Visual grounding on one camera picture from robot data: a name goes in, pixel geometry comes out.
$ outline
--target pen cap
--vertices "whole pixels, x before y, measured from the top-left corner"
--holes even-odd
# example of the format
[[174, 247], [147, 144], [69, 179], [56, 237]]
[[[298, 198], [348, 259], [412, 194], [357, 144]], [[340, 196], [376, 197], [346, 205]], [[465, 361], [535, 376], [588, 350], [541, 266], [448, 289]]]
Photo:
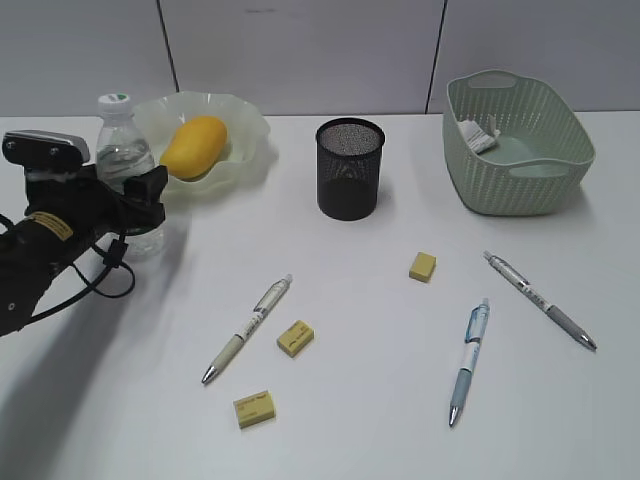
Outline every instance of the pen cap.
[[278, 300], [280, 300], [280, 297], [289, 289], [292, 281], [293, 277], [289, 274], [284, 279], [271, 285], [271, 288], [260, 299], [253, 311], [271, 311], [275, 304], [278, 303]]

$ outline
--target bottle cap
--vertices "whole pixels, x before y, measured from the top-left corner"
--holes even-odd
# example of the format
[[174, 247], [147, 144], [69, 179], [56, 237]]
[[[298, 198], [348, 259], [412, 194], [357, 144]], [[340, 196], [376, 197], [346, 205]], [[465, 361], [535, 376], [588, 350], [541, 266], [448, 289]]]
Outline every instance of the bottle cap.
[[100, 115], [123, 115], [131, 111], [131, 97], [126, 93], [108, 93], [98, 98]]

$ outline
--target yellow mango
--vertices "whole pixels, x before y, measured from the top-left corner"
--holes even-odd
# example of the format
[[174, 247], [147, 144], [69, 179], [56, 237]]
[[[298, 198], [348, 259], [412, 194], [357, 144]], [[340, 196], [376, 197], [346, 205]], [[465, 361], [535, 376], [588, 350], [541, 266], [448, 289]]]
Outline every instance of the yellow mango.
[[201, 116], [176, 130], [160, 164], [181, 180], [202, 175], [218, 161], [227, 143], [227, 127], [217, 117]]

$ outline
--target gray pen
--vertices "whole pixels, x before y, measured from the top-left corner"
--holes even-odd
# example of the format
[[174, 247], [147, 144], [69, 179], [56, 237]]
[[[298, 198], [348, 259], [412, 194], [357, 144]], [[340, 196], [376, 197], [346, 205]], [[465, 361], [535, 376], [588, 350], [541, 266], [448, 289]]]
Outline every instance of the gray pen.
[[464, 404], [467, 401], [467, 394], [469, 393], [469, 387], [471, 386], [471, 378], [473, 378], [473, 371], [476, 368], [478, 354], [480, 353], [480, 345], [482, 344], [482, 337], [484, 337], [484, 331], [487, 329], [488, 321], [489, 299], [484, 298], [482, 303], [471, 311], [469, 326], [467, 327], [467, 333], [464, 336], [464, 358], [462, 360], [462, 366], [460, 367], [460, 370], [458, 370], [456, 386], [453, 389], [451, 403], [449, 404], [449, 427], [453, 428], [453, 426], [458, 422], [460, 414], [464, 408]]
[[222, 372], [222, 370], [225, 369], [227, 365], [229, 365], [229, 362], [231, 362], [233, 357], [235, 357], [244, 346], [245, 342], [253, 334], [255, 329], [258, 328], [265, 317], [273, 309], [275, 304], [278, 303], [278, 300], [280, 300], [282, 295], [284, 295], [289, 289], [289, 285], [291, 285], [292, 281], [293, 277], [291, 275], [287, 275], [282, 280], [271, 285], [271, 288], [267, 290], [267, 293], [264, 294], [262, 299], [260, 299], [253, 309], [253, 314], [251, 315], [249, 323], [247, 323], [240, 332], [231, 337], [231, 340], [227, 342], [218, 356], [213, 359], [213, 362], [211, 362], [211, 365], [207, 368], [204, 377], [202, 377], [202, 383], [204, 385], [211, 382], [220, 374], [220, 372]]
[[529, 281], [520, 275], [515, 268], [500, 257], [492, 255], [487, 251], [484, 252], [484, 258], [488, 260], [489, 265], [495, 268], [511, 285], [520, 290], [525, 297], [537, 305], [538, 308], [547, 315], [547, 317], [571, 335], [576, 342], [580, 343], [592, 352], [596, 351], [598, 347], [596, 342], [593, 341], [593, 338], [591, 338], [587, 332], [571, 320], [562, 310], [542, 298], [542, 296], [531, 287]]

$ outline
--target green basket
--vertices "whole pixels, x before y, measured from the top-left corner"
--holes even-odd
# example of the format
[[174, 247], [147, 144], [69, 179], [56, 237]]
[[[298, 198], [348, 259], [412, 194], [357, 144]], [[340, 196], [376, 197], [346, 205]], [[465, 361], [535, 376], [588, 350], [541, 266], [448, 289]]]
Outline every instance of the green basket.
[[[498, 146], [476, 154], [458, 121], [489, 132]], [[489, 70], [447, 85], [442, 124], [447, 168], [462, 202], [487, 215], [542, 215], [557, 210], [593, 162], [593, 144], [569, 106], [546, 83]]]

